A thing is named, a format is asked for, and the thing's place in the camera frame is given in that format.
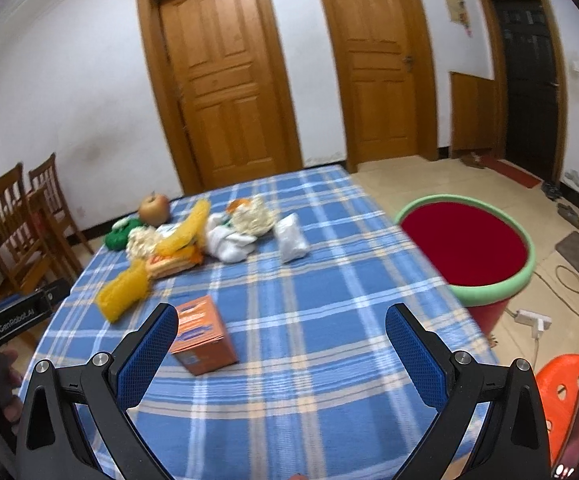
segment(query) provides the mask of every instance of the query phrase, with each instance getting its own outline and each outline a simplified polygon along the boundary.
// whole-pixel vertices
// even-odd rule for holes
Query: wooden table
[[[27,202],[31,215],[38,215],[42,223],[49,228],[49,232],[46,235],[51,238],[52,247],[61,252],[61,254],[57,256],[65,256],[65,259],[76,276],[80,275],[81,272],[83,272],[83,266],[78,261],[76,254],[72,251],[70,244],[68,244],[63,232],[58,227],[58,222],[50,211],[47,200],[45,199],[45,186],[29,192],[27,194]]]

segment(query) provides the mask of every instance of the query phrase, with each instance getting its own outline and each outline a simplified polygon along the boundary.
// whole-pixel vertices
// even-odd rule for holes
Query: door frame
[[[497,91],[497,112],[501,118],[498,121],[498,128],[495,132],[493,155],[498,158],[505,158],[505,142],[507,139],[507,70],[505,63],[505,46],[503,36],[494,8],[494,2],[498,0],[481,0],[485,22],[489,32],[490,45],[492,47],[493,79]],[[557,129],[556,129],[556,153],[554,154],[554,168],[552,171],[552,181],[559,182],[563,170],[563,157],[565,155],[565,139],[567,136],[567,80],[565,78],[565,57],[563,55],[563,45],[556,25],[556,19],[552,11],[549,0],[540,0],[545,13],[546,25],[552,41],[554,52],[554,64],[556,65],[556,106],[558,108]]]
[[[167,55],[166,41],[162,30],[159,11],[160,0],[137,0],[138,21],[143,40],[143,49],[148,73],[156,100],[156,108],[166,134],[179,181],[186,195],[205,191],[190,138],[187,135],[185,118],[178,102],[180,94],[172,76],[172,67]],[[285,60],[276,27],[276,17],[271,0],[256,0],[261,16],[265,45],[268,50],[272,76],[278,90],[279,112],[283,137],[288,148],[287,158],[290,171],[303,168],[300,142],[294,107],[291,100]]]
[[[353,88],[349,76],[349,67],[345,40],[336,22],[334,0],[323,0],[325,17],[329,27],[336,73],[338,76],[345,140],[347,145],[347,169],[350,173],[357,171],[359,163],[355,144]],[[416,92],[416,147],[419,155],[428,160],[438,158],[438,126],[436,115],[436,81],[434,62],[429,39],[429,28],[422,0],[403,0],[410,48],[418,53],[413,66],[414,88]]]

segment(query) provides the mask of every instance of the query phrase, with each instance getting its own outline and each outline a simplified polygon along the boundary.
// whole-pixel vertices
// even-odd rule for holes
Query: metal screw
[[[518,366],[519,370],[523,370],[524,372],[529,370],[529,363],[525,361],[525,359],[516,359],[516,366]]]
[[[39,361],[36,365],[36,371],[39,374],[46,372],[47,369],[50,367],[50,364],[47,361]]]
[[[94,357],[92,357],[92,363],[94,363],[94,366],[103,366],[109,360],[110,357],[105,352],[99,352]]]
[[[472,362],[472,356],[467,352],[463,352],[462,350],[454,354],[454,359],[460,365],[469,365]]]

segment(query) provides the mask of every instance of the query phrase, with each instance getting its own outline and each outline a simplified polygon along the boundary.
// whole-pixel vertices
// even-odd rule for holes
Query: red doormat
[[[531,189],[540,184],[539,178],[506,164],[501,160],[497,160],[496,158],[493,158],[492,155],[482,155],[481,164],[490,170],[494,170],[496,173],[511,178],[514,182],[518,182],[521,186],[525,186],[527,189]]]

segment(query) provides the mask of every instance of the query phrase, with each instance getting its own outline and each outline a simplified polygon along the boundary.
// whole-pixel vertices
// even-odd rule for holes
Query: green rim
[[[490,303],[496,303],[497,301],[505,300],[506,298],[515,296],[527,286],[529,280],[531,279],[531,275],[534,272],[534,268],[536,267],[536,249],[534,247],[534,243],[531,241],[527,231],[525,231],[525,229],[523,229],[523,227],[518,224],[516,220],[493,205],[490,205],[486,202],[481,202],[475,198],[460,195],[429,195],[423,198],[419,198],[418,200],[414,200],[413,202],[406,205],[403,209],[401,209],[400,213],[396,215],[396,218],[394,218],[394,223],[400,225],[405,217],[409,215],[414,209],[435,202],[458,202],[461,204],[471,205],[479,209],[484,209],[514,229],[523,239],[525,247],[527,247],[527,262],[523,268],[519,270],[519,272],[507,280],[499,283],[492,283],[492,285],[482,286],[462,286],[450,284],[449,288],[463,304],[463,306],[481,306]]]

